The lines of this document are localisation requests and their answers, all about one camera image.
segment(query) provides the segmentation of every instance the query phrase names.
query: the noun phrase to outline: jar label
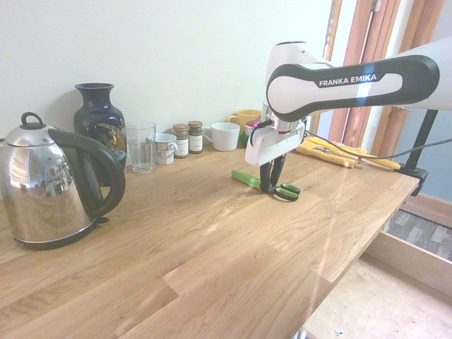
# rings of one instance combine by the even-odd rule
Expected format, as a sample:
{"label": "jar label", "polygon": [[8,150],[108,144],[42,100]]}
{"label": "jar label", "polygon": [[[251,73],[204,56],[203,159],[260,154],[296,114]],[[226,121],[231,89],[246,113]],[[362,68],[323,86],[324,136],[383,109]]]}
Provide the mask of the jar label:
{"label": "jar label", "polygon": [[189,136],[189,150],[192,152],[198,152],[203,150],[203,136]]}
{"label": "jar label", "polygon": [[177,151],[174,152],[174,155],[181,157],[189,154],[189,140],[187,138],[176,140],[176,144]]}

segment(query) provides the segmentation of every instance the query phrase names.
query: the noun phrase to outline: yellow mug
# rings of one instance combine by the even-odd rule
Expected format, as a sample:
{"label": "yellow mug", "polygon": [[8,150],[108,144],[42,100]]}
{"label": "yellow mug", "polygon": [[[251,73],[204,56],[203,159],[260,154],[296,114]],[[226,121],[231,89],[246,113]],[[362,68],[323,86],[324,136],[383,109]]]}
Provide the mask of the yellow mug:
{"label": "yellow mug", "polygon": [[261,117],[261,111],[257,109],[241,109],[236,114],[227,118],[227,122],[240,125],[240,135],[245,131],[245,125],[248,121],[256,120]]}

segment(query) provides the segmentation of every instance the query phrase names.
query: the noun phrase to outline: stainless steel kettle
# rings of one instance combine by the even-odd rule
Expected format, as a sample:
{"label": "stainless steel kettle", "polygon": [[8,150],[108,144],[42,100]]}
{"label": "stainless steel kettle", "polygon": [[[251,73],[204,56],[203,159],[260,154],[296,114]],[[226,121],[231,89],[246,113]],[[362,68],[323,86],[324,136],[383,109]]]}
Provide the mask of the stainless steel kettle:
{"label": "stainless steel kettle", "polygon": [[[37,122],[27,121],[28,117]],[[104,165],[111,179],[106,198],[92,159]],[[0,185],[16,240],[51,249],[89,233],[96,218],[121,201],[126,180],[119,161],[101,143],[43,124],[37,114],[28,112],[1,149]]]}

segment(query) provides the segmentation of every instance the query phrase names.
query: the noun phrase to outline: kettle lid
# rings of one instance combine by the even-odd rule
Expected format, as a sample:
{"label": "kettle lid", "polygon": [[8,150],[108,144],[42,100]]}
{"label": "kettle lid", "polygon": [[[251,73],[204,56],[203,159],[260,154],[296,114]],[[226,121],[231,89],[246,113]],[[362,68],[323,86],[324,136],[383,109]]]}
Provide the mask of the kettle lid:
{"label": "kettle lid", "polygon": [[[38,122],[28,122],[28,117],[35,117]],[[53,126],[42,123],[39,115],[32,112],[22,114],[22,124],[12,129],[5,138],[5,142],[12,146],[28,147],[54,143],[49,136],[49,129]]]}

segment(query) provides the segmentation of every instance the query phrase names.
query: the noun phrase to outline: drinking glass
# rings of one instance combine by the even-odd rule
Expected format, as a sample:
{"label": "drinking glass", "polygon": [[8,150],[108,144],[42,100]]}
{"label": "drinking glass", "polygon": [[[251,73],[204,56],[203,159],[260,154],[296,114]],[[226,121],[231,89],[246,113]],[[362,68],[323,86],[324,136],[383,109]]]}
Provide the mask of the drinking glass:
{"label": "drinking glass", "polygon": [[146,173],[155,169],[155,124],[150,121],[133,121],[126,124],[134,172]]}

